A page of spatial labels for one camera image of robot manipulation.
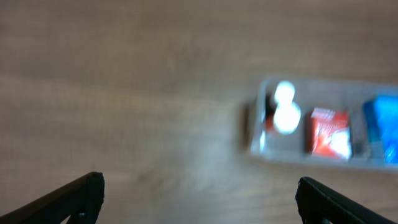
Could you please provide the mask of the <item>black bottle white cap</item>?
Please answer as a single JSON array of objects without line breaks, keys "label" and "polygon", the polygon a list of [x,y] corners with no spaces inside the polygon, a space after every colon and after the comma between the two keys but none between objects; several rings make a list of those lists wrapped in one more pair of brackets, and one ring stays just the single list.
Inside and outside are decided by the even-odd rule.
[{"label": "black bottle white cap", "polygon": [[265,98],[265,119],[271,118],[277,108],[290,106],[295,96],[293,83],[283,80],[279,82],[270,92],[266,93]]}]

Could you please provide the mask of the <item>red and white box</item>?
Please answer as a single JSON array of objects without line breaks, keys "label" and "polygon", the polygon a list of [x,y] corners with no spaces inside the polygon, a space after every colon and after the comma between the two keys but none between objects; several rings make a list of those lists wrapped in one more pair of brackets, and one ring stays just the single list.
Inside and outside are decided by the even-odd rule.
[{"label": "red and white box", "polygon": [[305,150],[312,156],[348,160],[352,156],[347,111],[314,108],[305,116]]}]

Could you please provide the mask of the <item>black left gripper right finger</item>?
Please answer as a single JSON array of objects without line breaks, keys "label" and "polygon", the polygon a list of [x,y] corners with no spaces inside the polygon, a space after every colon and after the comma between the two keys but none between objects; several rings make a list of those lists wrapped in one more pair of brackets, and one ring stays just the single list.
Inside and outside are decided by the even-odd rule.
[{"label": "black left gripper right finger", "polygon": [[391,223],[393,221],[341,195],[311,177],[301,177],[295,195],[304,224]]}]

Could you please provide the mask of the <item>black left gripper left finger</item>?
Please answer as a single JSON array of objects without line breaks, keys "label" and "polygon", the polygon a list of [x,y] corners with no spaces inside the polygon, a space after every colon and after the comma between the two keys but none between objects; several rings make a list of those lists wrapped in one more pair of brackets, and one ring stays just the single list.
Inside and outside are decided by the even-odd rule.
[{"label": "black left gripper left finger", "polygon": [[1,223],[96,223],[104,202],[104,188],[103,174],[90,172],[1,216]]}]

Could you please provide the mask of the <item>orange tube white cap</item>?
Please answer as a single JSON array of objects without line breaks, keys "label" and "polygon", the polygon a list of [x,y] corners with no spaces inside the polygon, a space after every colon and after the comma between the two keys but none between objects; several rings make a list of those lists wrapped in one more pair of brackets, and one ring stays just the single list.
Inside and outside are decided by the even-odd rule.
[{"label": "orange tube white cap", "polygon": [[301,109],[295,102],[277,105],[275,111],[265,120],[265,132],[290,135],[299,126],[301,116]]}]

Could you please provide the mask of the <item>blue box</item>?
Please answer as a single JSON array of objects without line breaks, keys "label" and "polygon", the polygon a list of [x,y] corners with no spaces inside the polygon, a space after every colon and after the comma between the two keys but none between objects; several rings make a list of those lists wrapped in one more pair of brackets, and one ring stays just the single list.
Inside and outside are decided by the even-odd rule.
[{"label": "blue box", "polygon": [[385,164],[397,165],[397,97],[378,96],[363,105],[368,139],[381,151]]}]

